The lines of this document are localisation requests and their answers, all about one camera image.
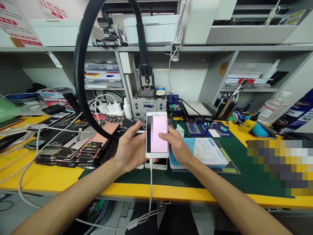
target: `water bottle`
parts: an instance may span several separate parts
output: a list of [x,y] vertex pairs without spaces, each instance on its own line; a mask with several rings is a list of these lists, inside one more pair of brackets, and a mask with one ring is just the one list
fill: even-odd
[[287,97],[291,94],[291,92],[283,91],[274,99],[267,100],[259,110],[258,121],[265,125],[273,123],[277,115],[287,106]]

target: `floor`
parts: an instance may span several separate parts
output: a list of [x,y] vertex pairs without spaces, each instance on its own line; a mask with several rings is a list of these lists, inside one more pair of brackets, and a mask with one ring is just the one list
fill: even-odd
[[[42,196],[34,197],[27,196],[27,198],[37,205],[43,206],[49,202],[53,197]],[[9,235],[20,223],[27,219],[37,209],[24,203],[18,195],[12,195],[5,199],[14,203],[13,207],[6,211],[0,212],[0,235]],[[8,207],[8,204],[0,203],[0,210],[4,210]],[[123,227],[128,225],[130,217],[133,212],[134,202],[116,201],[114,204],[112,215],[107,218],[104,216],[100,225],[106,225],[111,227]],[[207,207],[191,207],[193,217],[195,219],[199,235],[211,235],[214,234],[214,217]],[[160,225],[164,213],[157,215],[158,225]],[[92,235],[124,235],[125,229],[108,229],[108,228],[96,228]]]

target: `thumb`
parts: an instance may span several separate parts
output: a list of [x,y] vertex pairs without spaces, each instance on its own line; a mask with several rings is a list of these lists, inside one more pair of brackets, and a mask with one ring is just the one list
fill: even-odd
[[172,144],[174,142],[174,140],[175,140],[175,137],[172,134],[170,134],[170,133],[166,133],[165,134],[165,133],[160,132],[159,133],[159,137],[162,140],[165,140],[165,141],[169,142],[170,144]]

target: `adhesive tape roll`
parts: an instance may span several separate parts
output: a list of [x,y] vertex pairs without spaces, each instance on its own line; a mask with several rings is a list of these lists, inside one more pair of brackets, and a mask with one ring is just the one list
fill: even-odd
[[158,96],[165,95],[165,91],[164,90],[158,90],[158,91],[156,91],[156,95],[158,95]]

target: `digital display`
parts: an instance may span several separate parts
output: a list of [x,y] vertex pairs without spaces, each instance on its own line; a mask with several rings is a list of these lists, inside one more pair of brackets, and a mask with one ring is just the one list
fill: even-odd
[[147,116],[147,152],[168,152],[167,141],[159,133],[167,133],[167,116]]

